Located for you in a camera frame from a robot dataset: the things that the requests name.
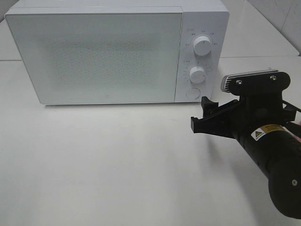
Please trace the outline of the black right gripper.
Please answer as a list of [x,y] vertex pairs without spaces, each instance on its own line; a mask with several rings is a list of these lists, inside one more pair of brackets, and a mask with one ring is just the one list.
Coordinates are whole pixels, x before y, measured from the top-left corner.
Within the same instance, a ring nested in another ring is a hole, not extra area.
[[252,133],[267,134],[273,129],[285,128],[292,132],[296,107],[283,101],[281,93],[242,96],[226,104],[219,105],[207,97],[202,97],[203,118],[191,117],[194,133],[223,135],[235,139],[251,137]]

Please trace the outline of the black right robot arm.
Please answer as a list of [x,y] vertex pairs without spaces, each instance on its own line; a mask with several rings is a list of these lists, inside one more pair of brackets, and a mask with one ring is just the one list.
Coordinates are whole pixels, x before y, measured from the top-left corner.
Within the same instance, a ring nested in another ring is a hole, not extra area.
[[268,178],[269,194],[283,215],[301,217],[301,143],[286,130],[292,120],[281,94],[241,96],[224,105],[202,97],[194,133],[235,139]]

